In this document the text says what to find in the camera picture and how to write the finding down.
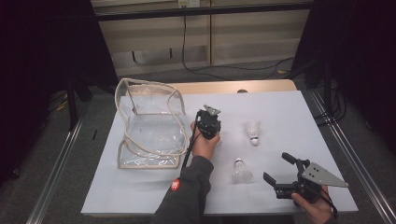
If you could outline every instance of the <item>gray carpet floor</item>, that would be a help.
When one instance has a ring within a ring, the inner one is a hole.
[[[271,64],[274,62],[237,65],[257,68]],[[291,61],[286,61],[280,64],[276,70],[286,71],[290,65]],[[273,73],[274,69],[241,70],[218,67],[199,72],[215,74],[231,80],[264,79],[269,76],[271,76],[270,78],[282,78],[285,76],[278,72]],[[186,70],[136,75],[134,78],[165,83],[219,80],[218,77],[192,74]],[[321,87],[307,90],[303,76],[297,77],[294,82],[297,88],[302,91],[312,114],[318,115],[320,112],[313,102],[310,92],[321,91]],[[79,108],[88,107],[87,115],[82,121],[78,137],[71,148],[66,166],[42,223],[149,223],[149,217],[97,218],[86,217],[80,213],[116,113],[111,95],[96,88],[92,88],[92,92],[93,99],[89,103],[78,102]],[[50,108],[59,104],[60,100],[54,101]],[[61,111],[53,110],[49,114],[40,137],[21,167],[20,178],[9,180],[0,188],[0,223],[26,223],[64,145],[64,140],[68,135],[68,122],[67,107]],[[396,172],[395,155],[389,151],[381,136],[367,128],[366,120],[359,109],[349,101],[347,101],[346,116],[338,123],[391,206],[396,207],[396,183],[392,178]],[[351,194],[360,209],[356,213],[340,215],[340,223],[383,223],[382,217],[378,214],[371,198],[349,165],[329,127],[321,126],[319,129],[342,171],[345,181],[349,183]],[[294,216],[294,222],[307,223],[307,220],[301,213]]]

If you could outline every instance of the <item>white table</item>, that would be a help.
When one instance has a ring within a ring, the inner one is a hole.
[[[306,102],[299,91],[255,93],[204,93],[183,95],[188,119],[193,121],[203,105],[221,110],[221,141],[212,159],[207,215],[273,215],[302,212],[292,200],[279,200],[273,187],[262,179],[266,172],[277,183],[296,180],[295,165],[281,158],[288,152],[297,159],[309,159],[341,177]],[[260,143],[254,147],[243,123],[262,123]],[[180,166],[171,170],[117,168],[117,150],[122,122],[116,114],[106,146],[81,213],[94,217],[152,215],[163,199]],[[231,181],[236,157],[253,172],[253,183],[234,185]],[[348,189],[329,188],[340,213],[358,211]]]

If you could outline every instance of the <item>hand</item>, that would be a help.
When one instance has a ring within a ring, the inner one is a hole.
[[[191,129],[193,130],[195,126],[195,122],[191,124]],[[208,160],[212,159],[213,154],[215,153],[215,147],[218,141],[220,140],[219,132],[212,139],[207,140],[201,135],[201,132],[198,128],[195,129],[195,143],[192,146],[192,155],[193,156],[202,156],[207,158]]]
[[[322,186],[322,189],[329,192],[327,186]],[[321,191],[320,193],[329,199],[324,192]],[[298,193],[292,193],[291,198],[305,210],[312,224],[323,224],[332,216],[332,208],[322,199],[319,199],[316,203],[309,203]]]

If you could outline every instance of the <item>transparent bag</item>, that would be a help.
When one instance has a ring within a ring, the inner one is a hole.
[[[188,146],[180,92],[159,82],[123,78],[115,103],[124,123],[119,168],[176,168]]]

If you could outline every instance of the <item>red patch on sleeve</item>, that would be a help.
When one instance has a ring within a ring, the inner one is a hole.
[[[178,179],[175,179],[175,180],[172,182],[171,190],[172,190],[172,191],[176,191],[176,190],[178,190],[178,187],[180,187],[180,181],[179,181]]]

